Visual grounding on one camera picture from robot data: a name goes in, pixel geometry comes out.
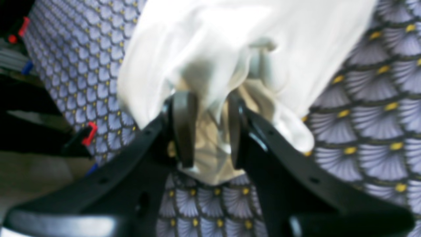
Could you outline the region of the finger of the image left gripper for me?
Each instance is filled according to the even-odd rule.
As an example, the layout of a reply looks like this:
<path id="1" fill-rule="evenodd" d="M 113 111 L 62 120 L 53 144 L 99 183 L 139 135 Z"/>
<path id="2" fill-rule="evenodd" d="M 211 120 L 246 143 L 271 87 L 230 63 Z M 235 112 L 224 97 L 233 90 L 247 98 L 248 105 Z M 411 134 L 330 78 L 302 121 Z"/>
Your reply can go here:
<path id="1" fill-rule="evenodd" d="M 227 99 L 233 165 L 254 183 L 270 237 L 404 237 L 414 228 L 407 208 L 332 176 L 237 92 Z"/>
<path id="2" fill-rule="evenodd" d="M 2 236 L 155 236 L 167 176 L 178 167 L 193 167 L 197 114 L 193 93 L 174 93 L 111 162 L 63 189 L 9 209 Z"/>

